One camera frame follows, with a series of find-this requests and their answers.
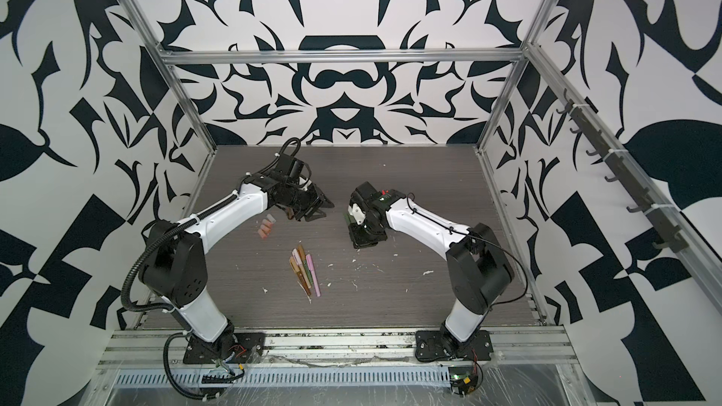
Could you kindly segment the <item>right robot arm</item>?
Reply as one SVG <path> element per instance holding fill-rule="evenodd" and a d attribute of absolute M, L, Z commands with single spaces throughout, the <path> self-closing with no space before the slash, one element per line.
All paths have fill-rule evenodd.
<path fill-rule="evenodd" d="M 449 221 L 397 190 L 377 190 L 364 182 L 351 194 L 348 229 L 356 249 L 387 240 L 387 231 L 403 233 L 427 246 L 447 263 L 455 304 L 442 332 L 455 343 L 468 342 L 494 302 L 515 278 L 510 257 L 487 225 Z"/>

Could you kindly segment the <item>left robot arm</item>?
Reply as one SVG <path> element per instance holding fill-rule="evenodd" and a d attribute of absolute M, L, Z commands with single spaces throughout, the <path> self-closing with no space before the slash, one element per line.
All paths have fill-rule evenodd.
<path fill-rule="evenodd" d="M 208 290 L 207 254 L 246 221 L 273 207 L 296 221 L 325 217 L 334 207 L 305 173 L 306 164 L 278 154 L 262 171 L 247 174 L 229 195 L 176 223 L 159 221 L 128 280 L 139 280 L 160 301 L 153 305 L 173 315 L 194 337 L 210 344 L 231 338 L 233 327 Z"/>

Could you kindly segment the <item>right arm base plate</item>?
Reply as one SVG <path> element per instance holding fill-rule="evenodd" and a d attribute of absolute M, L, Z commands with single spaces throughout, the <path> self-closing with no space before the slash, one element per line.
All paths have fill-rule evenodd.
<path fill-rule="evenodd" d="M 421 363 L 457 359 L 490 361 L 494 352 L 490 334 L 481 329 L 464 342 L 446 330 L 417 331 L 415 340 L 415 358 Z"/>

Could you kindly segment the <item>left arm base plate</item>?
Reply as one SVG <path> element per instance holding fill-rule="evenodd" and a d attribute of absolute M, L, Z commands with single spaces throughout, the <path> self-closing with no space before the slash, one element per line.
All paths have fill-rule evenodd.
<path fill-rule="evenodd" d="M 244 364 L 261 357 L 266 335 L 256 332 L 223 334 L 215 342 L 190 336 L 184 359 L 186 365 L 211 364 L 223 360 L 228 364 Z"/>

